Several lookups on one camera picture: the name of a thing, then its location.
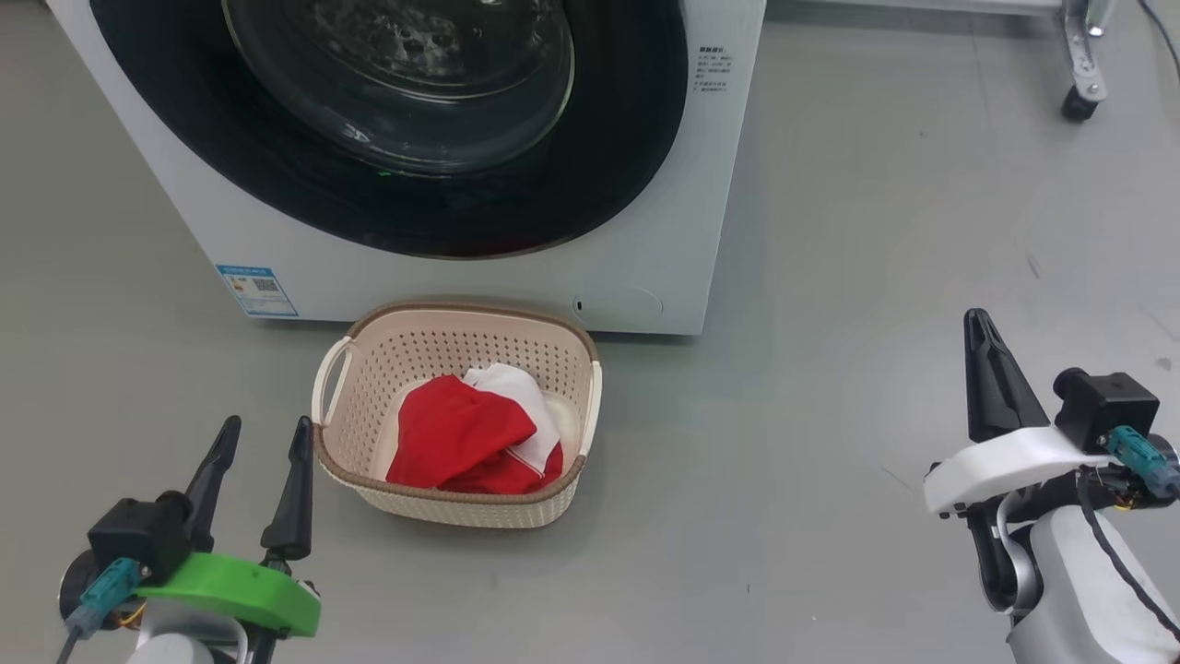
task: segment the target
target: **beige plastic basket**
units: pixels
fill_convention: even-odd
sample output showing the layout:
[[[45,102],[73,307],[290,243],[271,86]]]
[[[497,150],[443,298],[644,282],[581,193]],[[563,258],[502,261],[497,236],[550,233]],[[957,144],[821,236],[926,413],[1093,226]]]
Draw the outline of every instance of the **beige plastic basket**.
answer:
[[[545,394],[562,433],[562,476],[519,497],[386,482],[406,395],[437,376],[463,376],[497,362],[524,369]],[[573,500],[601,399],[594,342],[560,320],[470,304],[393,304],[359,320],[324,356],[312,390],[315,455],[334,480],[392,514],[479,528],[537,528]]]

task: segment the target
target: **blue and white sticker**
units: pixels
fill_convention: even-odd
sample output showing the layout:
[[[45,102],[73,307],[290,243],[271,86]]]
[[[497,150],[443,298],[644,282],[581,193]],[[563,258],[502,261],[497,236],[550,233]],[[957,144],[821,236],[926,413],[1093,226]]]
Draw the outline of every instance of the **blue and white sticker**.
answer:
[[[217,271],[247,315],[299,317],[270,268],[218,264]]]

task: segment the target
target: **brown basket rim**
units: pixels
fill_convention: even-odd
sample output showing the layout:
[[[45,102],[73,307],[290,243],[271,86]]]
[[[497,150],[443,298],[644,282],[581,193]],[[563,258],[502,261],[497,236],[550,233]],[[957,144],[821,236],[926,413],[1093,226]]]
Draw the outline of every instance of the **brown basket rim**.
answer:
[[[470,303],[454,303],[454,302],[401,302],[394,304],[386,304],[378,307],[366,314],[363,317],[353,323],[348,328],[348,337],[355,340],[358,335],[361,334],[366,327],[368,327],[376,318],[401,310],[421,310],[421,309],[435,309],[435,310],[458,310],[467,313],[489,313],[497,315],[509,315],[516,317],[525,317],[530,320],[536,320],[538,322],[549,322],[557,324],[565,329],[572,331],[572,334],[578,337],[582,344],[585,347],[586,351],[590,354],[591,362],[598,362],[598,349],[595,347],[594,340],[586,334],[586,331],[570,322],[562,320],[560,317],[543,315],[538,313],[532,313],[522,309],[505,308],[505,307],[490,307],[483,304],[470,304]],[[382,494],[414,498],[421,500],[430,500],[435,502],[453,502],[461,505],[517,505],[517,506],[529,506],[537,505],[551,500],[562,492],[564,492],[578,475],[582,473],[582,468],[585,466],[585,455],[578,455],[573,460],[573,465],[570,469],[558,478],[556,481],[550,484],[544,489],[524,495],[496,495],[496,494],[459,494],[454,492],[440,492],[438,489],[420,489],[418,487],[407,487],[404,485],[391,485],[389,482],[379,482],[372,478],[346,471],[341,467],[332,455],[328,454],[328,448],[323,442],[323,427],[320,425],[314,425],[312,427],[313,439],[315,442],[315,456],[323,465],[323,468],[332,474],[337,480],[354,485],[358,487],[363,487],[369,491],[374,491]]]

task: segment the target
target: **gray floor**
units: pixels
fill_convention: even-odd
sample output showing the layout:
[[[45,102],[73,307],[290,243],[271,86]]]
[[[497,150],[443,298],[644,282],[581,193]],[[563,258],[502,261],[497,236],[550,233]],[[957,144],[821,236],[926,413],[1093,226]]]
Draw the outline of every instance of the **gray floor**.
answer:
[[[920,500],[929,464],[965,445],[961,315],[992,310],[1048,409],[1058,370],[1121,369],[1180,439],[1180,90],[1134,4],[1099,46],[1112,99],[1084,126],[1056,116],[1045,24],[772,18],[706,335],[602,340],[599,438],[568,515],[434,527],[317,475],[296,570],[324,594],[321,633],[276,662],[1010,660],[966,531]],[[85,530],[183,486],[235,413],[215,534],[258,557],[340,328],[240,314],[52,18],[14,0],[0,218],[0,647],[50,662]],[[1180,511],[1115,520],[1180,603]]]

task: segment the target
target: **washing machine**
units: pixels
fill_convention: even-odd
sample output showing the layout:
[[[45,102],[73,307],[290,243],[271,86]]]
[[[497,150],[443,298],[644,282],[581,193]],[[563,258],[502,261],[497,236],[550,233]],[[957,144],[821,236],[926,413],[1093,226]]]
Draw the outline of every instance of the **washing machine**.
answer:
[[[765,5],[50,0],[247,315],[667,335],[703,326]]]

